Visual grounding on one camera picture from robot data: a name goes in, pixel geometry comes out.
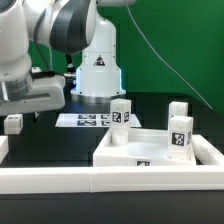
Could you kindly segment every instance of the white tray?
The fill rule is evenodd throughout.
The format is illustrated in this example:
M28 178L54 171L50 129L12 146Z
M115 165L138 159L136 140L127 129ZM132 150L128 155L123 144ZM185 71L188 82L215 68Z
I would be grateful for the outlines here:
M170 159L168 132L163 130L130 129L128 144L111 143L110 129L93 154L93 166L192 166L196 165L194 151L190 160Z

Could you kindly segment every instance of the green wall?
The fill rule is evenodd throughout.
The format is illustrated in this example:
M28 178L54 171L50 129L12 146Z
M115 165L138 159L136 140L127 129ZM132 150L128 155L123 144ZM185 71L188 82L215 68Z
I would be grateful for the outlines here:
M130 9L160 55L224 115L224 1L137 0ZM149 49L126 8L101 8L100 14L117 27L117 63L127 91L186 93L198 98ZM32 45L30 53L34 65L42 66ZM80 54L74 60L78 65ZM54 68L65 70L59 52L54 52Z

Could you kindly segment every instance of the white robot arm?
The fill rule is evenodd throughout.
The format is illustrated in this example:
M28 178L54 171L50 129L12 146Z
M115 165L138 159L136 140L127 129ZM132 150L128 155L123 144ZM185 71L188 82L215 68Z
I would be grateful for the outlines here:
M64 106L63 77L31 76L29 39L77 53L92 40L95 13L95 0L0 0L0 115Z

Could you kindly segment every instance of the white cube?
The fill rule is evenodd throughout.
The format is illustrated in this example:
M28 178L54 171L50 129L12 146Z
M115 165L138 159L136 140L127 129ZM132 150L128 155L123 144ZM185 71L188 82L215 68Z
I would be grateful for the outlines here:
M131 100L111 100L110 117L112 143L115 145L127 144L128 130L131 124Z
M6 135L16 135L21 132L23 128L23 115L13 114L8 115L4 120L4 130Z
M169 122L168 157L188 160L192 150L193 118L174 116Z
M187 116L188 103L173 101L169 105L169 120L175 116Z

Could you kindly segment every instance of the black table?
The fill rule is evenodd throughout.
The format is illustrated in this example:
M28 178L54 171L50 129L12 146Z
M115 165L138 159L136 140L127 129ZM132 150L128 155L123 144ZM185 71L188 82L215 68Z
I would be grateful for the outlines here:
M128 93L127 98L142 127L150 129L167 129L169 103L188 102L194 134L224 152L224 118L190 96ZM25 114L21 135L9 136L10 151L1 168L92 166L93 152L107 128L57 128L60 113L109 113L109 105L67 98L62 110L38 118ZM0 223L223 223L222 206L224 191L0 195Z

